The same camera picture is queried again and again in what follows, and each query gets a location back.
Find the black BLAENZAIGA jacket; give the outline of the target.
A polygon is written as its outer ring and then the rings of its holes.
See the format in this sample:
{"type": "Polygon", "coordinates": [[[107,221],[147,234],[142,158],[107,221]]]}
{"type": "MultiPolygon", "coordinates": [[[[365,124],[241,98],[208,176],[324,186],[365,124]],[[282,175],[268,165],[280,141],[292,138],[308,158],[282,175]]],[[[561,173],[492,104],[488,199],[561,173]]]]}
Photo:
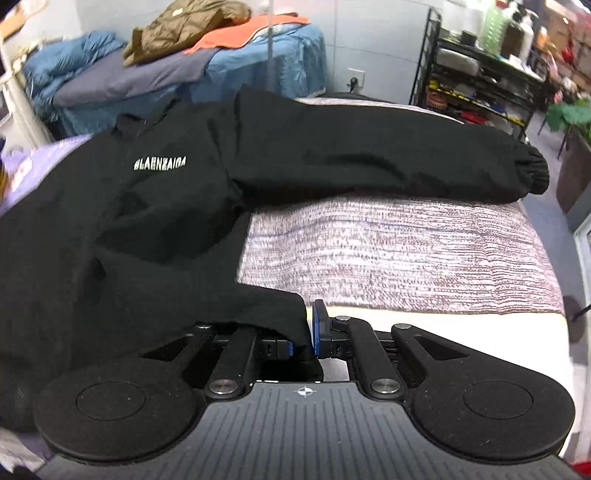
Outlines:
{"type": "Polygon", "coordinates": [[[406,109],[245,88],[122,115],[1,218],[1,424],[32,430],[54,379],[198,322],[308,350],[300,296],[235,280],[254,210],[346,194],[507,204],[548,185],[534,147],[406,109]]]}

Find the pink knitted blanket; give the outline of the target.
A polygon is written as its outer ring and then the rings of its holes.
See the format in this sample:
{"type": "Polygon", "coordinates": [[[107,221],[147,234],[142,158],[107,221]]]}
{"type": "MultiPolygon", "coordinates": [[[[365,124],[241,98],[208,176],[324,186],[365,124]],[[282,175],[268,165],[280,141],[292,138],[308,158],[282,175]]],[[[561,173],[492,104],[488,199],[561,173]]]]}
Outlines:
{"type": "Polygon", "coordinates": [[[562,313],[520,202],[337,197],[256,213],[239,283],[335,307],[427,314],[562,313]]]}

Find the black metal storage rack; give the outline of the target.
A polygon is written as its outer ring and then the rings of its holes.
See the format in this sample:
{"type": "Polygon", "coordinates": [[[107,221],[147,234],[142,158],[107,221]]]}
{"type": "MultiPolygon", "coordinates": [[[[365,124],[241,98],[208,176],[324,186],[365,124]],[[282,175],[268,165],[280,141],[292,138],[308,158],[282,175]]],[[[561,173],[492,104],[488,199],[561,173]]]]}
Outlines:
{"type": "Polygon", "coordinates": [[[443,29],[440,12],[429,9],[411,105],[526,141],[544,84],[531,69],[454,39],[443,29]]]}

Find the orange cloth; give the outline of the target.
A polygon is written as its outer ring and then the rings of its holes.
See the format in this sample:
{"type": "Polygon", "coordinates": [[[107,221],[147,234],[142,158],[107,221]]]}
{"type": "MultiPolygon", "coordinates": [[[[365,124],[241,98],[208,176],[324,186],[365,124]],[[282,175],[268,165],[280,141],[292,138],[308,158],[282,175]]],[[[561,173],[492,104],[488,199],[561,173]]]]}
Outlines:
{"type": "Polygon", "coordinates": [[[247,20],[245,23],[218,28],[206,33],[193,46],[183,51],[184,55],[195,53],[199,50],[214,48],[239,49],[252,41],[260,32],[270,34],[271,29],[283,25],[308,25],[310,19],[294,15],[259,15],[247,20]]]}

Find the lavender floral bed sheet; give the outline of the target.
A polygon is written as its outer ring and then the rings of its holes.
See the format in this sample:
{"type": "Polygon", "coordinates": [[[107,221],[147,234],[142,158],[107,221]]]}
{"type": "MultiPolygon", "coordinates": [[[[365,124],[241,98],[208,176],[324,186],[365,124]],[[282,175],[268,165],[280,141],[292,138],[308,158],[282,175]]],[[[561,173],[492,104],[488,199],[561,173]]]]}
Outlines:
{"type": "Polygon", "coordinates": [[[66,138],[26,151],[11,151],[1,156],[1,206],[4,215],[38,188],[45,177],[91,135],[66,138]]]}

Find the grey blanket on bed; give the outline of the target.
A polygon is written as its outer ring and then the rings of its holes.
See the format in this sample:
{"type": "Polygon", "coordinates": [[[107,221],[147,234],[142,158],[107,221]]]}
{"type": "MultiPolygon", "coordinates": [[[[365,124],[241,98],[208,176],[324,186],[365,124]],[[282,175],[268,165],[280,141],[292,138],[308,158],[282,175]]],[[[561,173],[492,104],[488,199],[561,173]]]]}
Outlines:
{"type": "Polygon", "coordinates": [[[124,66],[121,50],[105,56],[67,81],[53,97],[56,107],[106,103],[154,92],[182,83],[193,83],[217,54],[218,48],[185,55],[172,54],[142,65],[124,66]]]}

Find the olive brown jacket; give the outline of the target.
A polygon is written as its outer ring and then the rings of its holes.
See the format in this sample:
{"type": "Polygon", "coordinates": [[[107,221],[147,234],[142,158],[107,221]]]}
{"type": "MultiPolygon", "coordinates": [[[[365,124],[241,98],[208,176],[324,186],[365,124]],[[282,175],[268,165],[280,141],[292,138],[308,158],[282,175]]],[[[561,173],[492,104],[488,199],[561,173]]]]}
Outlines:
{"type": "Polygon", "coordinates": [[[178,0],[150,24],[135,28],[122,52],[123,65],[143,65],[195,45],[205,34],[252,17],[242,1],[178,0]]]}

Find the green potted plant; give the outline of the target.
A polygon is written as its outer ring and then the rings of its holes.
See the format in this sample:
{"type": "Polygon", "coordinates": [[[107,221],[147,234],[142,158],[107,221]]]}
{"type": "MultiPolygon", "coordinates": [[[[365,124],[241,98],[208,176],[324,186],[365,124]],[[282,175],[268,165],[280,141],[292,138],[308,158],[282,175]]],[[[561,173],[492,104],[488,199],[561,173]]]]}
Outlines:
{"type": "Polygon", "coordinates": [[[552,131],[576,127],[590,139],[590,98],[579,98],[573,103],[553,103],[547,109],[545,120],[552,131]]]}

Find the dark brown bottle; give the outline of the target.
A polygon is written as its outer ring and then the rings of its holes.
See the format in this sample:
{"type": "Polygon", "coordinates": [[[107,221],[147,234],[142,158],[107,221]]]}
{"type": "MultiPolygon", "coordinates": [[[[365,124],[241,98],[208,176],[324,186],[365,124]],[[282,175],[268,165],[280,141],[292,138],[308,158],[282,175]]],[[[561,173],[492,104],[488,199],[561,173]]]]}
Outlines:
{"type": "Polygon", "coordinates": [[[506,26],[500,56],[509,60],[511,56],[520,55],[524,31],[518,20],[511,19],[506,26]]]}

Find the green plastic bottle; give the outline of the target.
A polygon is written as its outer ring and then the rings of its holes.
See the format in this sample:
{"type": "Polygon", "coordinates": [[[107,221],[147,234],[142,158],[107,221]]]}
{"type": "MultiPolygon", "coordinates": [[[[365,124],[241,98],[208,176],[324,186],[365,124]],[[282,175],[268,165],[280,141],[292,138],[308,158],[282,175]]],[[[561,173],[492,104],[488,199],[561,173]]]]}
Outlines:
{"type": "Polygon", "coordinates": [[[506,30],[507,18],[504,10],[506,1],[495,1],[487,10],[484,24],[478,38],[479,47],[486,53],[498,56],[501,52],[501,44],[506,30]]]}

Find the white pump bottle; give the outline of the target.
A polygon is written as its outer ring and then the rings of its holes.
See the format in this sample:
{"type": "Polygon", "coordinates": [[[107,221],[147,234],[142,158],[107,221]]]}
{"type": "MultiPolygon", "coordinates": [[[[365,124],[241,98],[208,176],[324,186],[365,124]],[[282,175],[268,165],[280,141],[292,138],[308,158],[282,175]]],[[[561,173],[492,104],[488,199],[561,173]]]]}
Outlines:
{"type": "Polygon", "coordinates": [[[537,14],[534,11],[526,10],[526,13],[524,14],[522,21],[520,23],[520,27],[523,31],[523,39],[519,53],[519,58],[523,64],[527,63],[531,51],[534,38],[533,23],[536,17],[537,14]]]}

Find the crumpled blue duvet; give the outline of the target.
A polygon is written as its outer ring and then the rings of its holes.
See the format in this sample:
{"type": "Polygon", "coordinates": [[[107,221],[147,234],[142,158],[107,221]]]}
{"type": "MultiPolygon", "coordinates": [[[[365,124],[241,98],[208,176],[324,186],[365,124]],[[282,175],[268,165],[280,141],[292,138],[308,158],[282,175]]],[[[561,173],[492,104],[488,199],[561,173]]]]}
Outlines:
{"type": "Polygon", "coordinates": [[[44,122],[57,119],[53,99],[58,90],[126,43],[114,33],[91,31],[77,38],[45,43],[27,57],[21,71],[35,113],[44,122]]]}

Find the wall power socket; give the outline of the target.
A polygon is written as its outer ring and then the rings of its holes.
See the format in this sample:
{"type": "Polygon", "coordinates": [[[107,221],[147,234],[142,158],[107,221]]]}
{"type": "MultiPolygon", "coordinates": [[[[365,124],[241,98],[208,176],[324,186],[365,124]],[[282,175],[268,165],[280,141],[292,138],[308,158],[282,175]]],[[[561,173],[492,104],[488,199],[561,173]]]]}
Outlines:
{"type": "Polygon", "coordinates": [[[359,69],[348,69],[349,73],[349,92],[358,92],[363,89],[363,84],[365,83],[365,75],[366,72],[359,69]]]}

